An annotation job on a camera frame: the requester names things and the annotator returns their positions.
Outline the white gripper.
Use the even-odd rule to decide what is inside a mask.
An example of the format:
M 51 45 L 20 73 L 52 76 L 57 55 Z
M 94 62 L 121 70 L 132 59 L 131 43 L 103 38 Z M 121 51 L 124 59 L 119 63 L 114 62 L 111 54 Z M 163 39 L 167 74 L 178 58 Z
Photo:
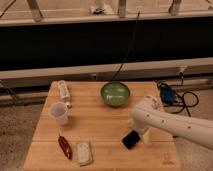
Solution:
M 128 121 L 130 127 L 136 131 L 140 136 L 142 136 L 142 141 L 144 144 L 149 144 L 150 142 L 150 130 L 147 126 L 140 126 L 133 119 Z

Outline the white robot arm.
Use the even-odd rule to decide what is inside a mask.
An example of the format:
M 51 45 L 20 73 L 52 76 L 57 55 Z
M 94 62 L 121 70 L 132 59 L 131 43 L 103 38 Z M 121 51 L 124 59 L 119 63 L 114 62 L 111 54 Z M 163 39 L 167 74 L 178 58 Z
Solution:
M 213 121 L 163 112 L 159 105 L 156 97 L 144 96 L 131 110 L 131 127 L 144 133 L 152 126 L 213 150 Z

